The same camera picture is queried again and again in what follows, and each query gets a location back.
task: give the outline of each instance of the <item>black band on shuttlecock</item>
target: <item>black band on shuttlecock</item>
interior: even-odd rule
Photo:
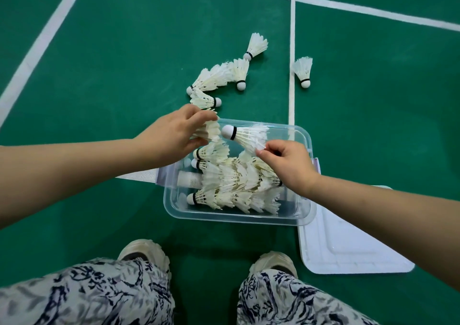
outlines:
[[[233,127],[233,134],[231,134],[230,140],[233,140],[236,136],[236,126]]]

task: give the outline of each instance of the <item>black and white patterned trousers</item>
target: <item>black and white patterned trousers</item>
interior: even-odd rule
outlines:
[[[0,289],[0,325],[172,324],[173,310],[168,275],[141,259],[95,259]],[[274,269],[242,283],[237,323],[377,324]]]

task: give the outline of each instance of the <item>white sneaker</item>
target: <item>white sneaker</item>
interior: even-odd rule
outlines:
[[[261,272],[264,269],[277,269],[298,278],[297,270],[290,257],[282,252],[270,251],[263,254],[249,269],[249,275]]]
[[[133,240],[121,250],[118,260],[134,260],[138,257],[156,265],[161,271],[165,272],[169,280],[171,280],[169,258],[157,243],[149,239]]]

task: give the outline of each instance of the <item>clear plastic container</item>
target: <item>clear plastic container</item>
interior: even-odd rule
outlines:
[[[247,127],[256,124],[255,122],[233,119],[219,119],[218,122],[221,128],[224,125]],[[269,128],[267,133],[268,140],[281,139],[300,142],[305,145],[311,159],[313,159],[311,139],[304,129],[293,125],[263,124]],[[227,140],[227,144],[230,147],[229,157],[236,157],[243,150],[236,142]],[[173,217],[207,221],[303,226],[310,223],[316,214],[315,203],[295,194],[284,186],[282,187],[284,191],[279,200],[281,205],[277,216],[270,213],[260,214],[253,210],[248,215],[237,207],[214,210],[206,205],[189,205],[187,204],[187,195],[196,192],[196,188],[200,186],[200,175],[190,174],[199,172],[190,166],[191,159],[193,159],[193,156],[189,154],[186,159],[161,168],[158,171],[158,183],[162,183],[165,186],[163,203],[166,211]],[[178,186],[179,172],[181,172],[182,179],[192,179],[185,183],[186,187]]]

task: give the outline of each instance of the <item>green court floor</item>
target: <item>green court floor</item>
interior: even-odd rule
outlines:
[[[459,0],[335,0],[460,22]],[[60,0],[0,0],[0,89]],[[0,129],[0,144],[134,137],[188,101],[200,70],[242,56],[252,32],[269,48],[247,89],[219,88],[222,118],[288,123],[288,0],[77,0]],[[296,124],[329,176],[460,200],[460,32],[296,4]],[[178,220],[163,188],[112,179],[0,232],[0,285],[94,257],[131,240],[171,259],[178,324],[233,324],[237,289],[270,250],[300,278],[383,324],[460,323],[460,295],[415,268],[408,274],[316,275],[297,229]]]

